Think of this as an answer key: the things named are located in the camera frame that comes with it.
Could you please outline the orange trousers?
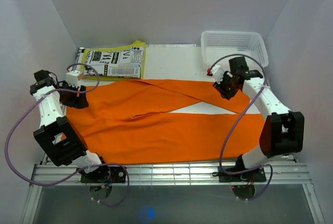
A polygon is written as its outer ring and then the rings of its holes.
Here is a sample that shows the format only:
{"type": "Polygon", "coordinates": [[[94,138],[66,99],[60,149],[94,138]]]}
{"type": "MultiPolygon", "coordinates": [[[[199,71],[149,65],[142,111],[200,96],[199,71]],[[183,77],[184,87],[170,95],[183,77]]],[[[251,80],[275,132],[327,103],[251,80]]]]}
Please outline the orange trousers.
{"type": "Polygon", "coordinates": [[[88,107],[66,116],[107,163],[152,164],[234,158],[259,144],[260,114],[249,98],[223,99],[211,82],[118,81],[90,89],[88,107]]]}

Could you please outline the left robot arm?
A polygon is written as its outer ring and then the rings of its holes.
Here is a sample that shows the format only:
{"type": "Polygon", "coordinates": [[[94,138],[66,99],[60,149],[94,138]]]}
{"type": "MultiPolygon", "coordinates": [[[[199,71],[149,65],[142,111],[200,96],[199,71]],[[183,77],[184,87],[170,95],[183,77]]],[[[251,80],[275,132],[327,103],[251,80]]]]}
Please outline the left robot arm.
{"type": "Polygon", "coordinates": [[[33,136],[56,166],[75,165],[89,179],[105,182],[110,177],[109,167],[98,154],[88,150],[84,138],[61,108],[62,105],[76,109],[88,107],[86,87],[79,84],[83,76],[83,72],[73,70],[66,74],[64,81],[58,81],[50,71],[34,73],[36,81],[30,87],[30,94],[39,102],[41,122],[33,136]]]}

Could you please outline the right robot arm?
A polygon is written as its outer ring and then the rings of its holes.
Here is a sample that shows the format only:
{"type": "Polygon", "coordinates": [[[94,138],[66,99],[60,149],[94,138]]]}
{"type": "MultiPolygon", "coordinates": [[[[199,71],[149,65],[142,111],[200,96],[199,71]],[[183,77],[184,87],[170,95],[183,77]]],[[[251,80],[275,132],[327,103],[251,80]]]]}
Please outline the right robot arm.
{"type": "Polygon", "coordinates": [[[207,70],[207,75],[215,79],[213,87],[227,100],[239,91],[243,92],[250,98],[248,106],[255,106],[264,119],[259,144],[240,155],[234,167],[220,168],[220,174],[247,181],[254,170],[262,168],[271,158],[302,151],[305,118],[301,112],[291,111],[274,95],[263,68],[249,69],[247,60],[250,56],[231,54],[226,58],[229,59],[228,71],[217,62],[207,70]]]}

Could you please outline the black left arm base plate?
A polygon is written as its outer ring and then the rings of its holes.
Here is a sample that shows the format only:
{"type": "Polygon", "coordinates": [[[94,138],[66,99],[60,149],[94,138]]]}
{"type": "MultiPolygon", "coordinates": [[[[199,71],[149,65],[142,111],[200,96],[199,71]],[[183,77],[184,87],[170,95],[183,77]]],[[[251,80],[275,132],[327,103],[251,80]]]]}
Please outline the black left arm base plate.
{"type": "Polygon", "coordinates": [[[90,173],[80,172],[81,183],[124,183],[126,180],[125,170],[122,167],[102,166],[90,173]]]}

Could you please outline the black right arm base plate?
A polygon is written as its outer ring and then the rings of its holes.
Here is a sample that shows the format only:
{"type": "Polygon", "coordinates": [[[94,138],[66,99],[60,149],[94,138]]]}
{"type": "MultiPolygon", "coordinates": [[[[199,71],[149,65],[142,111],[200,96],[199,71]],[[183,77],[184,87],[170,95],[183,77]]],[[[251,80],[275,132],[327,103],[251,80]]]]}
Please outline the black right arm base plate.
{"type": "Polygon", "coordinates": [[[229,175],[218,168],[217,172],[212,173],[213,177],[218,177],[219,182],[266,182],[266,175],[263,168],[257,168],[246,173],[229,175]]]}

